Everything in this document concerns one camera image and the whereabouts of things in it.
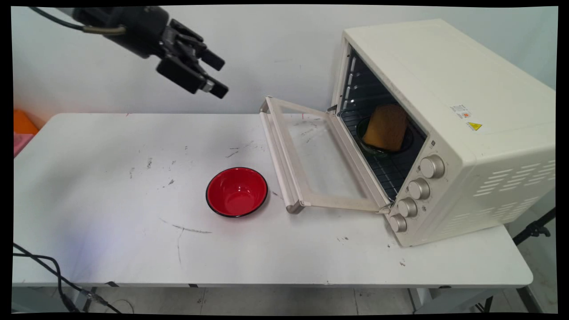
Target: toaster oven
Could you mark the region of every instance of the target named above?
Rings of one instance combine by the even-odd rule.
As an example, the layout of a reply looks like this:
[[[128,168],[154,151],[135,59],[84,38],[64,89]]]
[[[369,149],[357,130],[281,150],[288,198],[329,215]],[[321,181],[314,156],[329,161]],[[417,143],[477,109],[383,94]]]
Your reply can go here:
[[[397,153],[362,143],[384,104],[407,113]],[[289,213],[384,214],[403,246],[511,222],[555,186],[555,91],[440,19],[344,30],[331,108],[267,96],[260,115]]]

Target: oven door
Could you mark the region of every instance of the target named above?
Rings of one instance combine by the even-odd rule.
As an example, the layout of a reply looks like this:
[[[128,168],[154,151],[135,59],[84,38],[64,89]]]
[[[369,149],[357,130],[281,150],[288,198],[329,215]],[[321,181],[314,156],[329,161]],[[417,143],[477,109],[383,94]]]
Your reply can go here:
[[[309,206],[371,212],[386,207],[334,113],[267,96],[260,115],[288,212]]]

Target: yellow sponge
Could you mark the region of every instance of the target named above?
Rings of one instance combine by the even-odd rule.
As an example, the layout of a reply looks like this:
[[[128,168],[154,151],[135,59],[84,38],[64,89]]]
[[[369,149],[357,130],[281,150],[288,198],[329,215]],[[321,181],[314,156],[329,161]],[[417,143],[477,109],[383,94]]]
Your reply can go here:
[[[407,129],[407,113],[396,104],[377,106],[369,119],[363,140],[368,145],[399,151]]]

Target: warning label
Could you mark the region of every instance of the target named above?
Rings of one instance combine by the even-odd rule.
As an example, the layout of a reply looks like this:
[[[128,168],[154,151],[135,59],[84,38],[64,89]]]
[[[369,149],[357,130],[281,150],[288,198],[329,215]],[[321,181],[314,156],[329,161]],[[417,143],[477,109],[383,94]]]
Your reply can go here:
[[[476,117],[476,114],[472,113],[464,105],[455,105],[451,107],[451,110],[458,116],[458,118],[464,121],[464,124],[470,128],[473,132],[484,132],[489,133],[488,127],[483,126],[483,122]]]
[[[481,124],[473,124],[472,122],[469,122],[468,124],[472,129],[474,129],[474,131],[478,131],[478,129],[480,129],[480,127],[482,126]]]

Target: black cord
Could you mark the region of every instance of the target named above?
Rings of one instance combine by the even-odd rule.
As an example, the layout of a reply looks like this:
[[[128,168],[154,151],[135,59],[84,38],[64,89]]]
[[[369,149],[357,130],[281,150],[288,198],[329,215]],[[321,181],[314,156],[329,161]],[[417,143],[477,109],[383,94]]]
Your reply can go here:
[[[126,302],[126,304],[128,304],[128,305],[130,306],[130,310],[131,310],[132,313],[134,314],[134,307],[133,307],[133,304],[132,304],[132,303],[130,303],[127,299],[119,299],[119,300],[113,301],[113,303],[117,303],[117,302],[119,302],[119,301],[124,301],[124,302]]]
[[[62,276],[61,274],[57,274],[55,271],[53,271],[52,268],[50,268],[50,266],[48,266],[47,264],[45,264],[42,260],[37,259],[35,257],[33,257],[33,254],[31,252],[29,252],[28,250],[20,247],[18,244],[13,243],[14,244],[14,248],[22,251],[23,253],[27,254],[30,256],[30,258],[34,259],[37,263],[39,263],[40,265],[42,265],[44,268],[46,268],[49,272],[53,273],[54,275],[56,275],[58,278],[61,278],[61,280],[63,280],[66,284],[68,284],[70,287],[74,288],[75,290],[81,292],[81,288],[76,286],[74,283],[72,283],[71,281],[67,280],[64,276]],[[55,261],[55,259],[52,259],[51,261],[55,264],[56,269],[59,269],[59,265],[57,264],[57,262]]]
[[[98,303],[109,307],[111,310],[115,311],[116,313],[121,313],[120,311],[117,310],[117,308],[113,307],[110,303],[108,303],[106,300],[104,300],[101,296],[95,294],[94,292],[89,292],[87,290],[83,290],[80,287],[78,287],[77,285],[75,285],[74,283],[72,283],[71,281],[67,280],[65,277],[63,277],[61,275],[61,270],[59,268],[59,264],[57,263],[57,261],[52,258],[52,257],[48,257],[48,256],[39,256],[39,255],[33,255],[32,253],[30,253],[28,250],[22,248],[21,246],[19,246],[16,243],[13,243],[14,248],[22,251],[24,254],[21,253],[12,253],[13,256],[16,257],[29,257],[32,258],[34,261],[36,261],[37,263],[39,263],[40,265],[42,265],[44,268],[46,268],[49,272],[53,273],[55,276],[57,276],[57,288],[59,289],[59,294],[61,296],[61,300],[63,301],[63,304],[65,305],[65,307],[67,307],[67,309],[69,310],[69,312],[80,312],[79,309],[77,309],[77,307],[73,304],[73,302],[71,301],[71,299],[69,299],[65,294],[63,294],[63,290],[61,289],[61,281],[63,280],[65,283],[67,283],[70,287],[74,288],[75,290],[79,291],[81,294],[86,295],[89,299],[95,300]],[[57,272],[53,271],[52,268],[50,268],[50,266],[48,266],[47,264],[45,264],[42,260],[40,259],[47,259],[53,262],[53,264],[55,264],[55,268],[57,269]]]
[[[77,309],[77,307],[75,306],[75,304],[73,304],[71,299],[69,299],[69,297],[67,297],[63,293],[63,289],[61,288],[61,270],[59,269],[59,264],[57,263],[57,261],[55,261],[54,258],[48,257],[48,256],[40,256],[40,255],[28,255],[25,253],[12,253],[12,256],[14,256],[14,257],[29,257],[29,258],[32,258],[34,260],[46,259],[46,260],[50,260],[51,262],[53,262],[53,264],[55,264],[55,269],[57,270],[57,290],[59,291],[59,296],[61,297],[61,301],[63,301],[63,305],[67,308],[67,310],[69,312],[80,312],[79,309]]]
[[[49,13],[43,11],[43,10],[38,9],[38,7],[29,7],[29,8],[30,8],[31,10],[34,10],[34,11],[37,12],[38,14],[42,15],[43,17],[48,18],[49,20],[51,20],[51,21],[53,21],[53,22],[55,22],[55,23],[57,23],[57,24],[60,24],[60,25],[62,25],[62,26],[64,26],[64,27],[68,27],[68,28],[71,28],[71,29],[83,31],[83,26],[80,25],[80,24],[73,24],[73,23],[69,23],[69,22],[67,22],[67,21],[63,21],[63,20],[61,20],[61,19],[59,19],[59,18],[56,18],[56,17],[54,17],[53,15],[51,15],[51,14],[49,14]]]
[[[110,310],[115,311],[116,313],[122,313],[122,312],[118,311],[117,308],[113,307],[110,303],[107,304],[107,307],[109,307]]]
[[[92,27],[92,26],[82,26],[80,24],[73,24],[67,21],[61,20],[59,18],[54,17],[53,15],[38,9],[38,7],[28,7],[31,10],[34,10],[36,13],[40,14],[41,16],[48,18],[49,20],[60,24],[64,27],[68,27],[75,30],[80,30],[88,34],[101,34],[101,35],[122,35],[126,33],[126,28],[124,27],[116,27],[116,28],[99,28],[99,27]]]

